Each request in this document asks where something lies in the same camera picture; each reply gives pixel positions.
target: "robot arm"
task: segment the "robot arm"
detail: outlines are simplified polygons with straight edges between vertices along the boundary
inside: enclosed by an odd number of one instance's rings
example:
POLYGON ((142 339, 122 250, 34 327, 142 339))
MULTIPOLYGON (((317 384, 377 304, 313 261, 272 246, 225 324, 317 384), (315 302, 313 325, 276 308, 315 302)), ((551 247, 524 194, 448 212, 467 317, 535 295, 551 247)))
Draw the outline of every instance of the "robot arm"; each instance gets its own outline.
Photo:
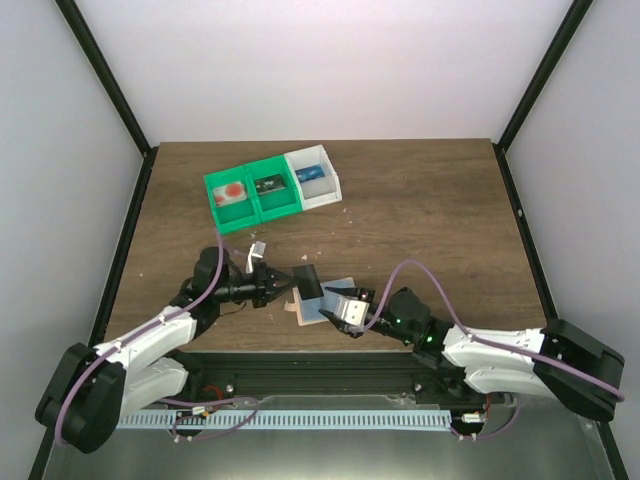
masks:
POLYGON ((70 347, 38 404, 36 420, 54 427, 71 387, 89 365, 114 348, 115 353, 83 383, 63 420, 64 439, 80 451, 90 453, 100 447, 121 417, 158 399, 176 395, 188 399, 189 392, 199 391, 201 386, 194 385, 198 366, 175 349, 207 331, 220 316, 221 303, 250 300, 254 308, 264 307, 295 284, 292 276, 268 267, 261 254, 250 254, 250 268, 242 273, 225 251, 215 289, 190 311, 171 318, 172 313, 182 310, 207 290, 218 258, 217 247, 201 252, 193 277, 185 280, 178 295, 162 310, 157 317, 160 322, 150 320, 93 348, 81 343, 70 347))
MULTIPOLYGON (((364 288, 327 290, 341 295, 333 312, 321 310, 340 332, 358 338, 379 305, 374 290, 364 288)), ((451 322, 431 315, 427 305, 408 288, 389 299, 371 330, 413 345, 413 354, 429 369, 458 372, 452 378, 464 383, 450 385, 450 393, 471 391, 489 394, 511 392, 557 398, 565 407, 597 421, 613 419, 618 398, 593 383, 565 370, 507 349, 488 346, 483 340, 561 360, 616 389, 620 386, 623 357, 574 325, 551 319, 543 329, 521 331, 463 331, 451 322)))

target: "storage bin compartment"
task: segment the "storage bin compartment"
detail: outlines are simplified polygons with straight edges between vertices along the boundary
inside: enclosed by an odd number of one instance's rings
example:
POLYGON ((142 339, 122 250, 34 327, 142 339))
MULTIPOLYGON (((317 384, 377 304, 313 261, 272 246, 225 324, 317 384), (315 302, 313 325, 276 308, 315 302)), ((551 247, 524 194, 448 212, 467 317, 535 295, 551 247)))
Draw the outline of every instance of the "storage bin compartment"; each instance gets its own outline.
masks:
POLYGON ((251 195, 251 180, 244 166, 205 175, 204 183, 207 188, 211 212, 213 213, 213 218, 216 221, 220 233, 225 234, 260 223, 255 198, 251 195), (217 205, 214 190, 233 184, 234 182, 242 183, 247 198, 224 206, 217 205))
POLYGON ((329 156, 322 145, 285 153, 285 158, 291 169, 294 182, 302 198, 302 208, 321 207, 342 200, 340 181, 333 169, 329 156), (319 166, 324 176, 307 181, 301 181, 296 172, 308 167, 319 166))
POLYGON ((251 162, 245 167, 250 178, 249 196, 255 198, 263 222, 302 211, 297 187, 284 155, 251 162), (274 183, 278 185, 276 190, 269 191, 265 186, 272 187, 274 183))

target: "blue object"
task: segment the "blue object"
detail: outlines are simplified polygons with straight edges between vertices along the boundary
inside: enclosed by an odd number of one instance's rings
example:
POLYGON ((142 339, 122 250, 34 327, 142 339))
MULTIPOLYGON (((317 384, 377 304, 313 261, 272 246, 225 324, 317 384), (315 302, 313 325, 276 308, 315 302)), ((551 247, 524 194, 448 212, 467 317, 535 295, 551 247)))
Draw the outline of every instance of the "blue object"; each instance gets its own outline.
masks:
POLYGON ((296 170, 296 177, 298 177, 298 181, 300 183, 309 182, 311 180, 315 180, 316 178, 323 178, 324 170, 322 170, 322 167, 320 165, 312 165, 310 167, 296 170))

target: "small box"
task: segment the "small box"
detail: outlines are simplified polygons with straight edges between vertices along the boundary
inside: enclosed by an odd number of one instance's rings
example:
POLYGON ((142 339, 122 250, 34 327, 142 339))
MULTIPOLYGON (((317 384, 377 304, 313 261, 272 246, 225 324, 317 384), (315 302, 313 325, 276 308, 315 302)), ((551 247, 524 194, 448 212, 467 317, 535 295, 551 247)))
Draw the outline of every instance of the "small box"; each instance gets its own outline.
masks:
POLYGON ((242 182, 233 182, 213 189, 213 198, 217 207, 233 205, 242 202, 248 197, 247 190, 242 182))

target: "metal frame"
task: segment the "metal frame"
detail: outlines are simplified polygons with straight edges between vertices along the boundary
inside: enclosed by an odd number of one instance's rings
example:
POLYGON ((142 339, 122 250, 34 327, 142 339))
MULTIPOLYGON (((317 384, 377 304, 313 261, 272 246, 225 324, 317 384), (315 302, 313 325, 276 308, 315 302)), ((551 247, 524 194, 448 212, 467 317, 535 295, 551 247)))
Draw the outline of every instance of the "metal frame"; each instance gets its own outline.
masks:
MULTIPOLYGON (((67 20, 67 23, 69 24, 74 35, 76 36, 78 43, 84 50, 98 78, 102 82, 102 85, 111 98, 114 107, 118 111, 118 114, 122 118, 122 121, 127 127, 127 130, 129 131, 133 141, 135 142, 143 157, 143 162, 134 190, 133 198, 129 206, 120 240, 118 242, 118 247, 109 273, 109 277, 107 279, 105 291, 100 302, 100 307, 96 316, 93 331, 91 332, 89 341, 91 345, 94 345, 96 343, 100 343, 104 339, 105 331, 118 291, 118 286, 120 284, 120 279, 122 277, 122 272, 124 270, 129 247, 131 245, 131 240, 135 232, 140 208, 144 199, 144 195, 146 193, 147 184, 151 176, 151 170, 156 158, 158 148, 151 148, 151 146, 149 145, 142 129, 140 128, 140 125, 138 124, 138 121, 133 114, 133 111, 131 110, 131 107, 129 106, 126 98, 124 97, 124 94, 122 93, 122 90, 118 85, 118 82, 116 81, 115 76, 113 75, 113 72, 109 68, 109 65, 102 55, 87 23, 82 17, 82 13, 80 12, 80 9, 78 8, 76 2, 74 0, 56 0, 56 3, 65 19, 67 20)), ((507 127, 505 128, 505 131, 502 134, 498 144, 494 145, 496 159, 500 167, 500 172, 505 183, 509 201, 513 209, 518 229, 520 231, 520 236, 524 244, 527 258, 529 260, 529 265, 533 274, 538 295, 540 296, 542 308, 547 318, 557 317, 557 311, 554 306, 553 298, 551 297, 551 292, 545 279, 542 266, 540 264, 540 259, 538 258, 538 254, 536 252, 535 244, 531 237, 531 232, 529 230, 526 216, 518 197, 518 192, 511 177, 511 172, 509 170, 509 165, 506 158, 506 152, 516 138, 529 112, 533 108, 538 96, 542 92, 546 82, 551 76, 555 66, 562 57, 562 54, 567 48, 569 42, 571 41, 571 38, 578 29, 580 22, 586 15, 592 3, 593 0, 573 1, 549 48, 547 49, 547 52, 540 62, 540 65, 538 66, 533 78, 531 79, 531 82, 524 92, 522 99, 520 100, 507 127)), ((333 363, 333 361, 340 362, 340 364, 342 365, 340 366, 341 374, 344 374, 345 372, 350 370, 352 372, 356 372, 355 376, 352 375, 350 377, 351 379, 360 377, 360 384, 356 386, 357 391, 370 391, 371 393, 373 393, 374 391, 380 392, 381 390, 386 391, 388 389, 393 390, 399 388, 399 385, 397 384, 397 378, 395 378, 398 375, 388 375, 389 361, 391 360, 390 358, 385 356, 388 354, 333 354, 333 356, 335 357, 333 359, 332 354, 294 355, 296 356, 295 361, 298 363, 305 363, 305 368, 308 368, 309 371, 313 370, 314 368, 319 368, 320 371, 323 371, 325 373, 334 371, 336 369, 336 364, 333 363), (331 369, 323 370, 323 364, 325 364, 324 368, 326 368, 327 364, 331 365, 331 369), (364 377, 363 379, 363 377, 361 376, 362 372, 367 372, 369 375, 364 377)), ((210 365, 216 365, 220 361, 223 361, 223 363, 226 362, 227 364, 233 362, 234 366, 231 368, 231 370, 235 369, 234 371, 229 370, 226 372, 222 372, 223 375, 230 375, 227 380, 231 382, 235 381, 234 375, 236 375, 237 372, 244 370, 246 373, 247 368, 249 370, 255 369, 258 368, 257 365, 261 365, 263 369, 267 368, 271 372, 271 381, 274 381, 274 379, 278 378, 279 375, 280 378, 282 378, 283 374, 286 377, 286 371, 290 367, 290 365, 288 365, 290 362, 283 362, 283 359, 280 358, 277 354, 275 354, 275 357, 271 356, 270 358, 264 357, 263 354, 201 354, 200 357, 210 365)), ((394 368, 400 368, 400 371, 402 372, 400 376, 402 377, 404 375, 406 377, 403 377, 403 386, 409 380, 411 380, 415 385, 415 383, 417 382, 416 379, 420 375, 420 369, 417 368, 416 365, 412 362, 415 363, 415 360, 412 359, 409 354, 396 354, 393 361, 391 362, 391 365, 393 365, 394 368)), ((253 380, 253 382, 255 384, 252 386, 252 388, 260 387, 265 389, 265 392, 270 388, 275 387, 274 385, 266 385, 261 383, 261 380, 259 380, 257 377, 253 380)), ((329 385, 324 389, 324 393, 331 393, 331 391, 335 388, 335 384, 329 385)), ((286 385, 279 384, 278 389, 286 390, 286 385)), ((598 431, 606 449, 607 457, 611 464, 611 468, 616 480, 628 479, 629 477, 625 470, 624 464, 620 457, 620 452, 618 451, 609 425, 599 424, 598 431)), ((48 430, 44 435, 44 438, 40 445, 40 449, 38 451, 38 454, 36 455, 31 473, 29 475, 30 480, 39 480, 43 477, 52 445, 53 433, 48 430)))

